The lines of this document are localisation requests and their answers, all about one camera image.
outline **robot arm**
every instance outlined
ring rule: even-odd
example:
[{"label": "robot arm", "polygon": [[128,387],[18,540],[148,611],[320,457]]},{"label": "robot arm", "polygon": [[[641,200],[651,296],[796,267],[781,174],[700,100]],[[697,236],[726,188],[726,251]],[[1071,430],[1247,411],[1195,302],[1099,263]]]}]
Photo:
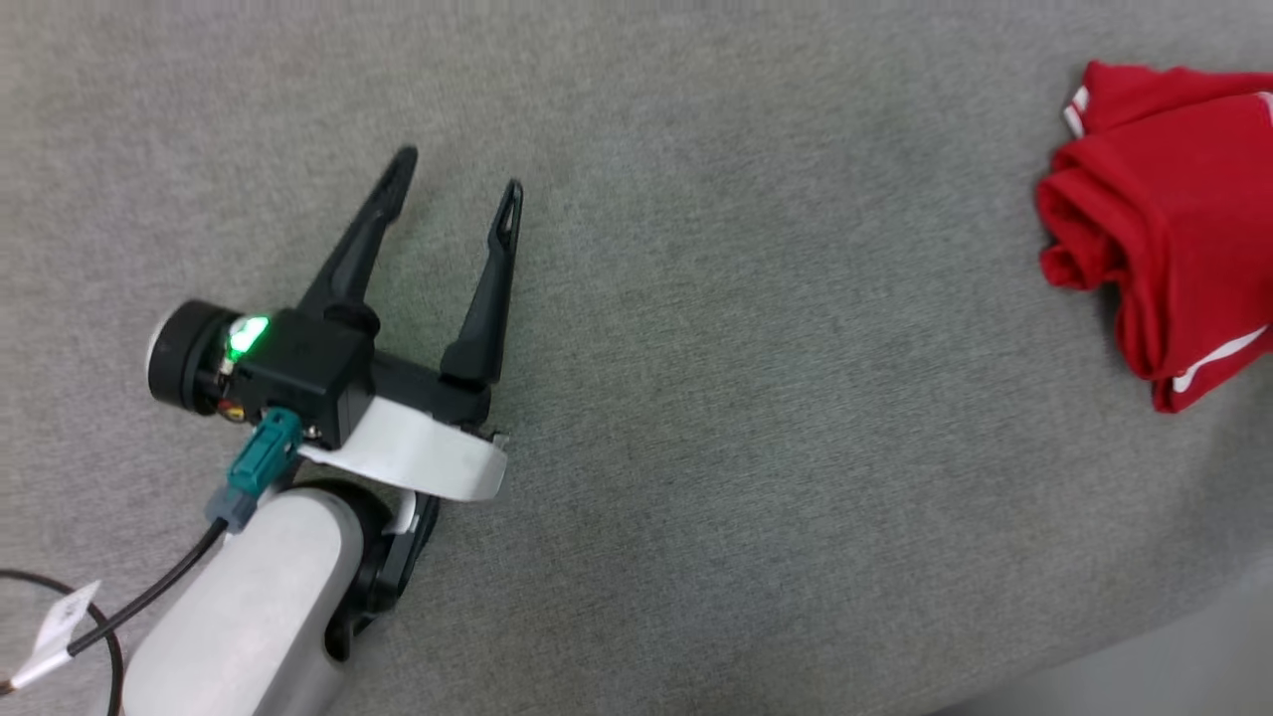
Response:
[{"label": "robot arm", "polygon": [[298,418],[294,451],[281,441],[253,454],[250,443],[241,462],[274,455],[294,464],[299,455],[404,497],[395,515],[334,480],[284,485],[257,508],[267,485],[232,473],[210,516],[239,534],[132,656],[129,716],[322,712],[354,636],[406,587],[439,498],[499,490],[507,457],[482,423],[500,376],[522,187],[514,180],[504,191],[460,338],[434,371],[376,350],[379,319],[364,303],[415,163],[414,148],[397,153],[295,308],[243,316],[190,301],[159,330],[149,358],[158,400],[258,424],[257,434],[271,413]]}]

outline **white stripe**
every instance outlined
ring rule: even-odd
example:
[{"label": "white stripe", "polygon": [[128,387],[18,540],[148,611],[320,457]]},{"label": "white stripe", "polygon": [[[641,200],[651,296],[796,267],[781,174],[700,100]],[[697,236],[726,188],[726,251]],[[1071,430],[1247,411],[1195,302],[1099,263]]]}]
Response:
[{"label": "white stripe", "polygon": [[1198,361],[1193,366],[1189,366],[1189,369],[1185,371],[1183,376],[1171,378],[1171,390],[1176,392],[1184,392],[1189,390],[1189,386],[1193,383],[1194,376],[1198,373],[1198,368],[1213,361],[1220,361],[1221,358],[1228,358],[1234,353],[1237,353],[1239,350],[1246,348],[1248,345],[1254,343],[1255,339],[1259,338],[1265,329],[1268,329],[1268,326],[1263,326],[1254,333],[1244,335],[1242,338],[1235,338],[1234,340],[1226,343],[1225,345],[1221,345],[1216,350],[1212,350],[1211,353],[1207,354],[1206,358]]},{"label": "white stripe", "polygon": [[1074,135],[1074,139],[1082,139],[1083,118],[1078,116],[1078,110],[1073,106],[1066,107],[1060,116],[1066,118],[1066,124],[1069,125],[1069,131]]},{"label": "white stripe", "polygon": [[1080,85],[1078,92],[1074,93],[1074,98],[1071,99],[1080,112],[1087,111],[1087,103],[1092,99],[1092,93],[1087,92],[1087,85]]}]

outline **cable connector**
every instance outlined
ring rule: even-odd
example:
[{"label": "cable connector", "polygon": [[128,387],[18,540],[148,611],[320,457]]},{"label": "cable connector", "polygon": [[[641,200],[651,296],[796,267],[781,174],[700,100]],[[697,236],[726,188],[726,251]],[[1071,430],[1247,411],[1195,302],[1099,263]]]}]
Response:
[{"label": "cable connector", "polygon": [[300,417],[285,408],[271,408],[238,457],[225,471],[225,483],[207,502],[204,515],[222,519],[229,525],[227,531],[243,531],[256,513],[256,503],[266,488],[286,475],[299,459],[298,448],[304,438]]}]

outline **teal connector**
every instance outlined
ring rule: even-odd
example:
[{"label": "teal connector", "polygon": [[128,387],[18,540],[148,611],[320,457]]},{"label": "teal connector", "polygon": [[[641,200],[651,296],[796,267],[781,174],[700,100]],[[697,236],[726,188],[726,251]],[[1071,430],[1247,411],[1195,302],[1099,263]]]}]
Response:
[{"label": "teal connector", "polygon": [[286,474],[299,457],[302,431],[299,415],[284,408],[270,408],[225,471],[229,487],[253,501],[260,498],[265,488]]}]

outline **black cable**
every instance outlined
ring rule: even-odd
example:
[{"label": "black cable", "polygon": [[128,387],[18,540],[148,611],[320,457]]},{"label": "black cable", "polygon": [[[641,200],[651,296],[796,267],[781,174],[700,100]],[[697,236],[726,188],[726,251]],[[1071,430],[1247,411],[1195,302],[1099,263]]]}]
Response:
[{"label": "black cable", "polygon": [[[64,585],[57,580],[50,580],[43,575],[23,572],[22,569],[0,569],[0,578],[31,582],[64,595],[75,592],[75,587]],[[88,615],[97,622],[98,628],[106,626],[107,623],[106,614],[102,614],[102,610],[98,609],[97,604],[93,604],[92,601],[88,605]],[[120,705],[123,696],[123,650],[120,648],[120,637],[115,636],[115,632],[106,633],[106,650],[111,655],[111,697],[107,701],[106,716],[120,716]]]},{"label": "black cable", "polygon": [[207,531],[204,533],[204,536],[199,539],[199,543],[193,547],[193,549],[181,558],[181,562],[178,562],[176,567],[168,569],[168,573],[160,577],[154,586],[141,592],[141,596],[130,601],[123,609],[116,612],[109,619],[106,620],[104,624],[99,624],[92,632],[73,641],[71,645],[66,647],[66,654],[76,656],[79,652],[92,646],[97,640],[120,628],[121,624],[131,619],[137,612],[149,606],[151,601],[159,599],[159,595],[168,591],[168,587],[177,584],[177,580],[182,578],[196,562],[207,554],[207,550],[216,544],[216,539],[222,536],[228,524],[225,520],[220,517],[213,520],[213,524],[207,526]]}]

